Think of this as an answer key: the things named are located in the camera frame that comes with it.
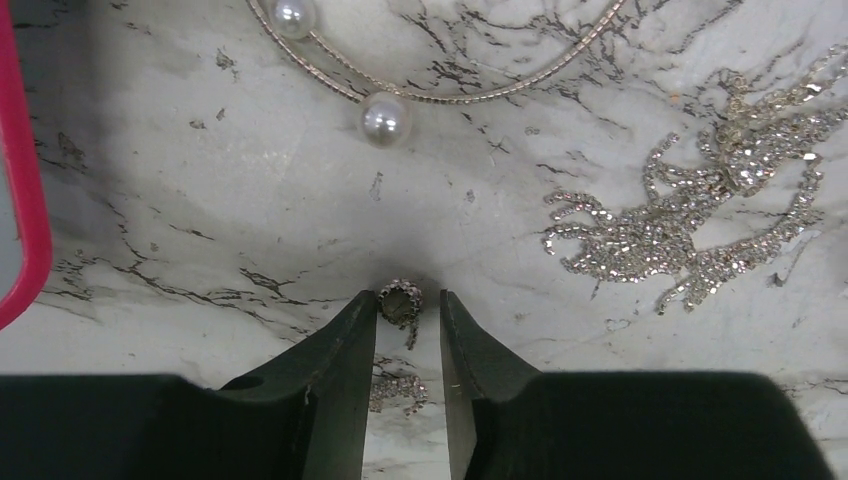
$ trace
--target pink phone case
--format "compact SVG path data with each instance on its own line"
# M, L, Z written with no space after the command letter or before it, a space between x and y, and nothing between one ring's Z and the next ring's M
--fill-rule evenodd
M0 0L0 141L23 248L18 280L0 298L0 330L35 300L52 263L50 227L8 0Z

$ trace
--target white marble countertop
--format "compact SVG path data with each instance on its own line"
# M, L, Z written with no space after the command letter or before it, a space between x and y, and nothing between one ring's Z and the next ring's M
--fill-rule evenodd
M318 0L322 31L350 57L443 92L533 71L604 3ZM844 0L634 0L533 91L416 107L396 150L365 144L356 106L285 61L242 0L14 10L56 261L38 304L0 332L0 371L169 371L220 386L400 276L430 308L415 350L381 322L378 353L424 378L433 403L369 417L366 478L448 478L439 288L543 369L767 374L848 478L846 129L816 149L822 222L691 314L654 313L673 278L596 290L538 235L557 186L615 211L644 203L642 166L668 132L682 136L668 161L697 161L696 134L725 99L717 72L765 90L797 78L846 40ZM728 203L696 245L751 235L789 195Z

